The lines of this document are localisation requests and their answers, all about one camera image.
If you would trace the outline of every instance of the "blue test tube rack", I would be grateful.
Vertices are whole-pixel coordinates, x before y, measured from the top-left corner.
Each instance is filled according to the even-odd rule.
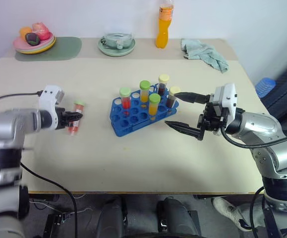
[[[152,85],[149,90],[149,95],[156,93],[158,84]],[[113,129],[117,136],[124,136],[147,125],[160,121],[176,113],[178,101],[175,102],[172,108],[166,106],[167,96],[169,94],[166,89],[164,95],[161,97],[158,112],[155,116],[150,116],[148,113],[149,103],[141,103],[140,90],[131,93],[131,107],[124,109],[121,105],[121,98],[113,99],[112,109],[110,111],[110,120]]]

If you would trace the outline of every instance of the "beige table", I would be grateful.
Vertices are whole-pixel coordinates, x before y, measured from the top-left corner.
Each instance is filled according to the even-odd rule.
[[[78,57],[66,61],[20,62],[10,50],[0,59],[0,95],[35,92],[47,84],[65,91],[61,106],[73,109],[75,99],[87,103],[80,131],[41,131],[26,137],[22,162],[33,171],[79,192],[252,193],[262,185],[250,151],[232,146],[221,136],[205,133],[204,140],[180,134],[163,121],[117,137],[109,113],[119,87],[137,90],[141,80],[157,83],[167,73],[169,86],[209,94],[234,82],[238,106],[267,112],[232,49],[223,40],[203,40],[224,55],[230,70],[224,74],[200,60],[187,60],[179,40],[157,49],[151,39],[137,39],[133,53],[111,58],[97,49],[98,39],[82,39]],[[36,107],[35,96],[0,101],[0,111]],[[180,102],[168,118],[195,125],[204,105]],[[23,172],[31,192],[60,191]]]

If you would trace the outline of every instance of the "bottle cap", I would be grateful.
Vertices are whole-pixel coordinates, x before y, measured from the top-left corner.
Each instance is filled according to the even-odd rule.
[[[140,82],[140,89],[142,90],[149,90],[151,86],[151,83],[148,80],[142,80]]]
[[[168,76],[167,74],[161,74],[159,76],[159,83],[167,83],[169,79],[170,76]]]
[[[120,88],[119,93],[121,97],[126,98],[130,96],[131,89],[127,87],[123,87],[123,88]]]
[[[74,104],[82,105],[82,106],[85,105],[85,103],[83,101],[79,101],[79,100],[75,101]]]
[[[149,102],[150,103],[156,104],[156,103],[159,103],[160,101],[161,101],[161,96],[157,93],[152,93],[149,96]]]
[[[173,86],[170,88],[170,95],[171,96],[174,96],[175,93],[180,93],[181,92],[181,89],[177,86]]]

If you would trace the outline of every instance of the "towel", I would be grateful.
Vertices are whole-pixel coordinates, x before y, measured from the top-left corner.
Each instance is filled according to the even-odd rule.
[[[181,49],[186,51],[184,57],[189,60],[202,60],[221,73],[229,69],[225,58],[211,45],[201,43],[199,40],[182,39]]]

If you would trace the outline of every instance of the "plastic bottle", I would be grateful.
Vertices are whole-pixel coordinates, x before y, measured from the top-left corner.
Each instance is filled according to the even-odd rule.
[[[168,44],[168,28],[172,21],[173,9],[173,0],[162,0],[159,10],[159,34],[156,39],[156,46],[158,48],[163,49]]]
[[[179,93],[179,92],[181,92],[181,89],[179,87],[173,86],[170,88],[169,96],[167,99],[167,107],[168,108],[173,107],[173,105],[176,102],[176,96],[174,96],[174,95],[175,95],[175,93]]]
[[[149,115],[155,116],[157,114],[160,101],[161,96],[157,93],[152,93],[149,96]]]
[[[149,100],[149,89],[151,83],[148,80],[142,80],[140,82],[140,100],[142,103],[147,103]]]
[[[130,88],[120,88],[120,97],[121,97],[121,104],[124,109],[129,109],[131,106],[131,101],[130,101],[130,94],[131,94],[131,89]]]
[[[159,76],[158,94],[160,96],[164,95],[169,79],[170,76],[168,76],[167,74],[161,74]]]
[[[74,104],[75,104],[75,109],[74,109],[74,111],[75,111],[75,112],[78,112],[78,113],[83,113],[85,103],[84,103],[84,102],[81,102],[81,101],[75,101]],[[80,120],[73,121],[73,122],[71,122],[71,124],[69,125],[68,132],[69,132],[71,135],[75,135],[75,134],[78,132],[79,121],[80,121]]]
[[[270,78],[263,78],[255,87],[258,97],[265,97],[275,86],[276,82],[274,80]]]

